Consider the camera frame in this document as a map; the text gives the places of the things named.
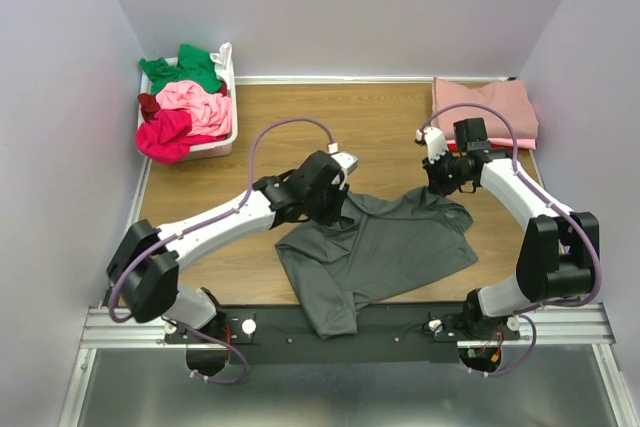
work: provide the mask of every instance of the white laundry basket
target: white laundry basket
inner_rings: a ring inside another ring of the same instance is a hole
[[[165,60],[169,65],[176,65],[178,63],[177,57]],[[220,52],[211,54],[211,60],[215,64],[218,78],[227,84],[227,95],[231,98],[231,132],[225,140],[209,142],[208,144],[192,145],[189,153],[180,159],[179,162],[229,155],[233,147],[233,141],[238,137],[238,106],[236,104],[236,81],[233,74],[233,60],[231,60],[231,44],[228,42],[222,44]],[[151,81],[144,72],[142,73],[142,81],[140,82],[140,93],[151,93]],[[138,127],[140,127],[143,122],[142,113],[140,109],[138,109]]]

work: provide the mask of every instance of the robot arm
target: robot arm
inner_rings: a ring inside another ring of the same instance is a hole
[[[246,192],[190,219],[158,228],[146,220],[137,222],[125,234],[107,274],[115,283],[131,261],[150,245],[176,237],[127,277],[121,290],[122,298],[138,322],[163,316],[200,329],[216,317],[219,304],[204,288],[181,286],[178,289],[179,273],[235,240],[284,222],[300,222],[305,216],[327,225],[335,222],[349,189],[347,178],[357,164],[357,158],[346,152],[330,155],[318,151],[298,169],[255,182],[242,207],[219,221],[207,222],[235,209]],[[183,235],[189,228],[201,224],[201,228]]]
[[[547,194],[519,162],[514,164],[511,151],[491,148],[483,119],[457,122],[454,131],[458,157],[449,152],[439,129],[418,131],[416,140],[426,145],[428,152],[423,168],[429,176],[429,190],[449,195],[455,190],[462,192],[468,182],[472,192],[483,187],[505,205],[525,230],[515,274],[470,292],[465,303],[466,320],[473,323],[482,318],[509,316],[542,301],[588,294],[595,283],[592,259],[580,237],[552,205],[583,228],[596,251],[597,219],[587,212],[576,213]]]

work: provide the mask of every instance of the wooden floor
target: wooden floor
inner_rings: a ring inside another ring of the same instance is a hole
[[[431,84],[254,85],[239,86],[240,134],[226,157],[165,166],[153,163],[140,218],[153,225],[191,217],[230,200],[246,188],[251,142],[268,124],[306,115],[325,122],[340,149],[359,158],[349,178],[351,189],[394,199],[427,182],[423,147],[415,131],[431,112]],[[326,136],[311,124],[280,127],[263,139],[256,156],[256,178],[298,167]],[[528,153],[520,158],[535,178]],[[515,270],[523,232],[489,193],[458,194],[474,218],[467,233],[480,260],[439,282],[394,297],[392,301],[459,300]],[[209,288],[230,303],[297,303],[273,245],[293,226],[283,225],[224,247],[203,259],[181,281]]]

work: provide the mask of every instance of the gray garment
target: gray garment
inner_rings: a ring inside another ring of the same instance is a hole
[[[478,260],[464,232],[471,216],[425,187],[387,201],[349,192],[331,227],[302,224],[276,251],[322,338],[356,334],[356,312],[435,282]]]

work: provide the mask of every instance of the gray wall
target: gray wall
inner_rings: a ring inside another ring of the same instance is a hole
[[[559,199],[600,219],[604,300],[636,406],[640,169],[638,0],[563,0],[522,70],[540,120],[537,158]]]
[[[0,424],[57,425],[139,175],[142,50],[117,0],[0,10]]]
[[[119,0],[149,56],[235,44],[241,75],[515,75],[560,0]]]

